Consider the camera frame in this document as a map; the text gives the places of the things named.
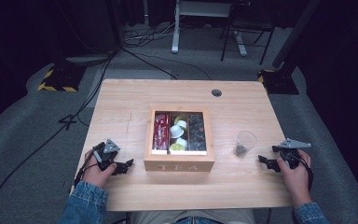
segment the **black chair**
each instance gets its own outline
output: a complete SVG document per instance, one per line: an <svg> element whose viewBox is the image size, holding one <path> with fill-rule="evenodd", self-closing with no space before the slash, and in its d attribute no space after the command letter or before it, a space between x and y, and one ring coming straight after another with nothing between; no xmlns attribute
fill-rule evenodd
<svg viewBox="0 0 358 224"><path fill-rule="evenodd" d="M282 5L269 5L269 1L272 2L273 0L234 0L234 2L231 4L230 12L227 18L227 25L220 35L220 38L222 38L223 34L226 32L225 45L223 47L222 58L220 59L221 62L225 57L228 34L234 31L259 34L254 44L235 44L265 48L260 61L260 64L263 63L264 57L266 56L266 52L269 47L269 42L272 38L272 35L274 34L276 27L274 21L279 15ZM267 44L256 45L257 41L265 32L269 32Z"/></svg>

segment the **blue denim jacket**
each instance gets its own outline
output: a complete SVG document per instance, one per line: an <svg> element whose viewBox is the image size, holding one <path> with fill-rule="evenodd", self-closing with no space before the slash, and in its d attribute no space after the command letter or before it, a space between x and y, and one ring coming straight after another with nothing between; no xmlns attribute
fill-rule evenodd
<svg viewBox="0 0 358 224"><path fill-rule="evenodd" d="M108 193L103 189L80 181L69 196L59 223L103 223L107 197ZM300 224L328 223L317 203L306 203L299 206L295 210L295 216ZM216 224L216 222L202 217L185 218L178 221L177 224L190 224L193 219L197 224Z"/></svg>

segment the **transparent cup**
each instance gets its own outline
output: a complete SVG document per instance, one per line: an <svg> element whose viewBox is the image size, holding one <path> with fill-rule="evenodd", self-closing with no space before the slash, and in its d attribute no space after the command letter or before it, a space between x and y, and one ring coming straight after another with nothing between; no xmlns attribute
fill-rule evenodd
<svg viewBox="0 0 358 224"><path fill-rule="evenodd" d="M234 147L234 154L244 157L257 143L255 135L249 131L240 131L237 136L237 143Z"/></svg>

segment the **table top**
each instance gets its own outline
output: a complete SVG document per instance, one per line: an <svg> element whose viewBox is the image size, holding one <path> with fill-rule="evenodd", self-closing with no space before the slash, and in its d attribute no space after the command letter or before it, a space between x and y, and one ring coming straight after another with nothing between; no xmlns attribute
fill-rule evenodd
<svg viewBox="0 0 358 224"><path fill-rule="evenodd" d="M219 97L212 90L220 90ZM204 106L211 119L215 163L211 172L146 171L149 107ZM257 137L244 158L233 154L237 133ZM112 176L108 211L258 208L291 206L282 174L258 161L277 158L271 146L284 140L263 85L247 81L106 79L92 116L84 154L107 139L120 148L116 161L134 159L125 175Z"/></svg>

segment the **person's left hand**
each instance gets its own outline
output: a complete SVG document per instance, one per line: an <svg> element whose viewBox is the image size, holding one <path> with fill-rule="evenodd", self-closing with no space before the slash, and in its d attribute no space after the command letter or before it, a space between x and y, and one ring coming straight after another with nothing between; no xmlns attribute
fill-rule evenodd
<svg viewBox="0 0 358 224"><path fill-rule="evenodd" d="M85 159L90 153L92 153L92 150L86 153ZM106 184L107 178L112 175L116 168L117 165L112 163L104 171L101 171L97 159L92 155L89 162L86 164L86 171L83 174L82 180L102 189Z"/></svg>

